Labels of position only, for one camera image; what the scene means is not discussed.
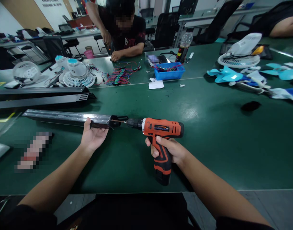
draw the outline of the drill trigger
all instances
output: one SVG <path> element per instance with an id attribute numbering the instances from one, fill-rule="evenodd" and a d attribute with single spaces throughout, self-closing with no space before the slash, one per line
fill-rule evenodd
<path id="1" fill-rule="evenodd" d="M 151 144 L 153 144 L 153 138 L 151 136 L 147 136 L 147 137 L 150 140 Z"/>

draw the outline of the forearm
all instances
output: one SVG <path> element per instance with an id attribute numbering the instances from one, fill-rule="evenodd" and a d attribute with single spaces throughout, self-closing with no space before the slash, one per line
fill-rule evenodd
<path id="1" fill-rule="evenodd" d="M 142 54 L 142 51 L 143 51 L 143 47 L 141 48 L 140 45 L 135 45 L 131 48 L 121 50 L 122 56 L 128 57 L 128 58 L 140 55 L 140 54 Z"/>
<path id="2" fill-rule="evenodd" d="M 269 225 L 250 202 L 191 153 L 178 166 L 214 218 L 225 216 Z"/>
<path id="3" fill-rule="evenodd" d="M 55 212 L 70 192 L 93 153 L 78 147 L 54 172 L 39 182 L 18 204 Z"/>
<path id="4" fill-rule="evenodd" d="M 89 17 L 90 17 L 91 21 L 95 24 L 95 26 L 100 31 L 106 30 L 106 28 L 100 18 L 100 15 L 99 15 L 98 5 L 95 3 L 92 3 L 92 2 L 87 2 L 86 8 L 87 8 Z"/>

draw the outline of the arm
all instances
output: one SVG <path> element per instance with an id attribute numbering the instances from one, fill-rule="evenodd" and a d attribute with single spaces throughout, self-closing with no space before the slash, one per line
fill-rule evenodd
<path id="1" fill-rule="evenodd" d="M 25 204 L 36 211 L 56 211 L 108 133 L 108 129 L 90 129 L 90 122 L 90 118 L 87 118 L 79 147 L 54 172 L 40 181 L 18 205 Z"/>
<path id="2" fill-rule="evenodd" d="M 265 218 L 232 186 L 210 171 L 187 149 L 174 139 L 156 138 L 156 141 L 167 147 L 176 163 L 191 183 L 195 193 L 203 202 L 212 216 L 230 217 L 270 226 Z M 157 157 L 159 152 L 152 146 L 152 155 Z"/>
<path id="3" fill-rule="evenodd" d="M 140 55 L 143 52 L 143 48 L 144 48 L 144 43 L 141 42 L 131 48 L 114 51 L 111 54 L 111 60 L 113 62 L 116 62 L 122 57 L 134 57 L 134 56 Z"/>
<path id="4" fill-rule="evenodd" d="M 101 31 L 101 35 L 103 37 L 103 41 L 110 46 L 111 43 L 111 35 L 110 33 L 106 30 L 102 19 L 100 18 L 99 14 L 99 7 L 97 4 L 92 3 L 92 2 L 87 2 L 86 8 L 88 11 L 88 15 L 91 19 L 91 21 L 95 24 L 97 28 Z"/>

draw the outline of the black shirt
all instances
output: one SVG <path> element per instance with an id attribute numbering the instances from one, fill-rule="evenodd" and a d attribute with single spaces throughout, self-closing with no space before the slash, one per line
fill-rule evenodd
<path id="1" fill-rule="evenodd" d="M 0 222 L 0 229 L 196 229 L 188 223 L 187 203 L 181 193 L 96 195 L 84 208 L 56 225 L 53 214 L 19 205 Z M 274 230 L 233 218 L 219 217 L 217 230 Z"/>
<path id="2" fill-rule="evenodd" d="M 133 25 L 128 30 L 120 30 L 116 25 L 115 16 L 102 6 L 99 7 L 100 18 L 112 37 L 115 50 L 123 50 L 145 43 L 146 41 L 146 21 L 142 17 L 134 16 Z"/>

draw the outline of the drill chuck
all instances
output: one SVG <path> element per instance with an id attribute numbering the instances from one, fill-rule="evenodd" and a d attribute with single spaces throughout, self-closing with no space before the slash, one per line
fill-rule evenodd
<path id="1" fill-rule="evenodd" d="M 126 124 L 129 126 L 129 127 L 132 127 L 132 128 L 136 128 L 136 129 L 139 129 L 139 130 L 142 130 L 142 121 L 143 119 L 133 119 L 133 118 L 129 118 L 126 122 Z"/>

